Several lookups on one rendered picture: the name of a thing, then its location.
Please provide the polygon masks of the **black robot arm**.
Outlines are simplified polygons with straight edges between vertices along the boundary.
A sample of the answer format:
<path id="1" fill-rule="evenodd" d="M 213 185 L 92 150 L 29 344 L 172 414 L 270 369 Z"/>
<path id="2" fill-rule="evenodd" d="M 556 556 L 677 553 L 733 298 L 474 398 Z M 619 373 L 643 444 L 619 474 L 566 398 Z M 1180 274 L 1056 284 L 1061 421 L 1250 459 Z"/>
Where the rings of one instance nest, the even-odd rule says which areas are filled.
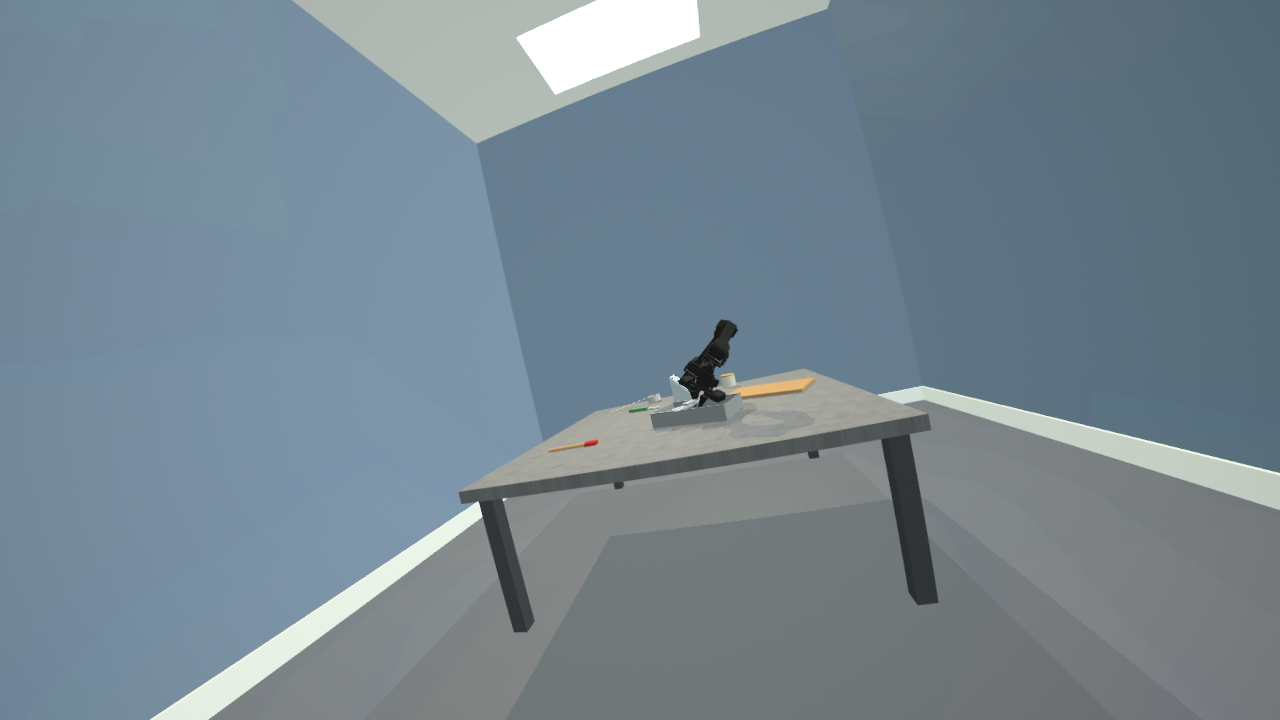
<path id="1" fill-rule="evenodd" d="M 700 356 L 694 357 L 692 361 L 690 360 L 690 363 L 684 368 L 684 375 L 691 375 L 692 378 L 699 378 L 700 380 L 712 379 L 710 389 L 714 389 L 714 387 L 717 388 L 721 380 L 717 380 L 716 377 L 713 378 L 714 370 L 716 366 L 723 366 L 730 357 L 730 340 L 736 334 L 736 327 L 737 325 L 735 325 L 733 322 L 722 319 L 716 325 L 714 338 L 710 340 L 710 343 Z"/>

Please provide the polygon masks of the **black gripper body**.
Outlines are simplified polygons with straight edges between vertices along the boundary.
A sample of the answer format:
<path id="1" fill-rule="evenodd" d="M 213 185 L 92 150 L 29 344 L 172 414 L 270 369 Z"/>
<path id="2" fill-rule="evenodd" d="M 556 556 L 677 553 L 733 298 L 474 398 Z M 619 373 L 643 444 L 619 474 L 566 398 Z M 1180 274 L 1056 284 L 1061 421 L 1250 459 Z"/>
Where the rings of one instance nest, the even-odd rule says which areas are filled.
<path id="1" fill-rule="evenodd" d="M 721 389 L 716 389 L 716 391 L 710 389 L 710 382 L 712 382 L 712 379 L 710 380 L 700 380 L 699 378 L 695 382 L 695 378 L 692 378 L 691 375 L 684 375 L 684 377 L 680 378 L 678 384 L 680 386 L 687 386 L 689 384 L 690 386 L 689 389 L 692 389 L 692 391 L 701 389 L 704 392 L 704 396 L 710 397 L 712 401 L 716 401 L 717 404 L 719 404 L 721 401 L 723 401 L 726 398 L 726 393 L 723 391 L 721 391 Z"/>

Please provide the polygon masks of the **light wooden board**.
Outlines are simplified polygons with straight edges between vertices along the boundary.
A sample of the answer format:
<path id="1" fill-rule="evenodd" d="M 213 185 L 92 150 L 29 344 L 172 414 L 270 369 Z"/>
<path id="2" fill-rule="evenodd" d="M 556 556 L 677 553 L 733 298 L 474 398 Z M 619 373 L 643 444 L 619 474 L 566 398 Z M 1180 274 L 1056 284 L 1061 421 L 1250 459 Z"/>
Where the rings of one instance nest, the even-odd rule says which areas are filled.
<path id="1" fill-rule="evenodd" d="M 808 378 L 803 380 L 787 380 L 781 383 L 765 384 L 765 386 L 751 386 L 735 389 L 730 395 L 741 393 L 741 398 L 762 398 L 780 395 L 796 395 L 803 393 L 812 383 L 814 378 Z"/>

